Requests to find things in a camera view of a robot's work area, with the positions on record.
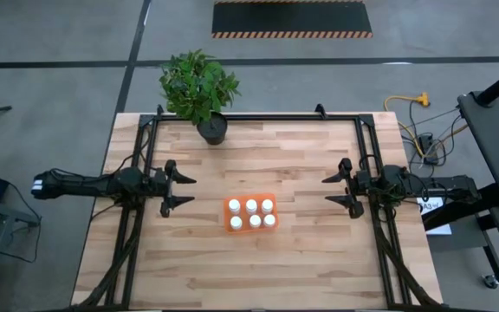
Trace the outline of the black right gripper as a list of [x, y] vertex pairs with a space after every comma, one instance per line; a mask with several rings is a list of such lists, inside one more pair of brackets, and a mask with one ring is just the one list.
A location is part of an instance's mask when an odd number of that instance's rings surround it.
[[353, 176], [352, 162], [349, 158], [343, 158], [339, 163], [339, 171], [328, 178], [322, 180], [322, 183], [339, 183], [346, 181], [345, 195], [326, 196], [326, 200], [335, 202], [344, 206], [349, 211], [351, 219], [360, 218], [364, 213], [363, 204], [357, 199], [358, 196], [366, 195], [368, 171], [357, 171]]

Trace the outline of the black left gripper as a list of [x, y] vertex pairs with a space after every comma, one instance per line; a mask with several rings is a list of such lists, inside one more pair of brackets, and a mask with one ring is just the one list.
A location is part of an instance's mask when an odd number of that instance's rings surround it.
[[178, 171], [175, 160], [167, 160], [164, 168], [158, 168], [154, 175], [155, 194], [163, 199], [160, 214], [163, 218], [170, 216], [171, 210], [177, 206], [194, 200], [194, 197], [172, 195], [172, 182], [177, 184], [195, 184], [195, 179], [189, 178]]

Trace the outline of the orange translucent plastic basket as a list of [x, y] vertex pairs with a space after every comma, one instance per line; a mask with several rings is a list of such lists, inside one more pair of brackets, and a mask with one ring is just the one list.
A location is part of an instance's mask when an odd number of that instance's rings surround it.
[[[237, 215], [233, 215], [229, 211], [228, 203], [231, 199], [237, 199], [240, 202], [241, 211]], [[246, 212], [245, 203], [249, 199], [254, 199], [258, 205], [257, 213], [253, 214], [253, 215], [259, 215], [261, 217], [262, 224], [261, 224], [261, 227], [257, 228], [257, 229], [252, 229], [250, 227], [250, 217], [252, 215], [250, 215]], [[262, 201], [264, 199], [270, 199], [274, 203], [273, 211], [270, 213], [270, 214], [275, 215], [275, 217], [276, 217], [276, 225], [273, 227], [266, 227], [263, 225], [263, 218], [265, 215], [267, 215], [267, 214], [263, 213], [262, 209], [261, 209]], [[275, 198], [275, 195], [273, 193], [257, 193], [257, 194], [250, 194], [250, 195], [239, 195], [239, 196], [228, 197], [223, 201], [223, 213], [224, 213], [224, 230], [228, 234], [247, 234], [247, 233], [254, 233], [254, 232], [272, 231], [272, 230], [276, 229], [280, 223], [280, 218], [278, 217], [276, 198]], [[238, 216], [243, 220], [243, 228], [240, 231], [233, 231], [230, 228], [230, 219], [233, 216]]]

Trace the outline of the white paper label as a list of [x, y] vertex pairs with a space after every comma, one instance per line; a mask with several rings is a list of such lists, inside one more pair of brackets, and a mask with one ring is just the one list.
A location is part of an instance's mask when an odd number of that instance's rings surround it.
[[422, 215], [435, 211], [436, 209], [439, 209], [444, 206], [444, 199], [443, 198], [433, 198], [430, 197], [428, 200], [424, 201], [422, 198], [417, 198], [417, 202], [419, 205], [419, 211]]

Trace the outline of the black power strip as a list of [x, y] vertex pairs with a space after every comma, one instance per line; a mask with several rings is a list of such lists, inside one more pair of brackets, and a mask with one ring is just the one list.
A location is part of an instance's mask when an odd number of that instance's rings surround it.
[[418, 143], [423, 154], [422, 162], [425, 165], [437, 166], [439, 164], [437, 155], [438, 140], [432, 134], [421, 134], [418, 137]]

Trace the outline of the green potted plant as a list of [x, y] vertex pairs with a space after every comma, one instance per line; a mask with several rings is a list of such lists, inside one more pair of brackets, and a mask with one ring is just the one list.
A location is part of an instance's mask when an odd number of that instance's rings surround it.
[[167, 111], [188, 120], [207, 144], [222, 144], [228, 129], [222, 110], [241, 94], [236, 75], [200, 49], [173, 55], [161, 69]]

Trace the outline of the white paper sheet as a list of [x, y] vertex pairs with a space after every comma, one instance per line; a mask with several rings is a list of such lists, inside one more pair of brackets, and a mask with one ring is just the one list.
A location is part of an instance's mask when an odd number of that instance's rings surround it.
[[426, 232], [428, 236], [450, 236], [452, 234], [449, 224], [438, 226]]

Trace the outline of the black striped floor mat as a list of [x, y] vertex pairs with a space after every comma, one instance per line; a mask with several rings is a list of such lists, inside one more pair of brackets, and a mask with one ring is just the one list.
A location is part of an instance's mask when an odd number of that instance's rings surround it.
[[214, 39], [369, 39], [364, 0], [217, 0]]

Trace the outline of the black aluminium rig frame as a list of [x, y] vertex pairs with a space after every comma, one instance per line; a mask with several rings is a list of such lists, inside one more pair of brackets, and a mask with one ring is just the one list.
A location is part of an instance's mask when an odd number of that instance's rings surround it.
[[[168, 218], [146, 204], [137, 256], [119, 273], [114, 304], [123, 309], [439, 308], [441, 295], [416, 205], [396, 218], [361, 198], [351, 219], [322, 183], [341, 159], [375, 176], [404, 158], [394, 115], [231, 114], [226, 139], [207, 145], [193, 127], [164, 114], [154, 162], [174, 158], [197, 182], [195, 199]], [[273, 193], [279, 226], [228, 234], [223, 201]]]

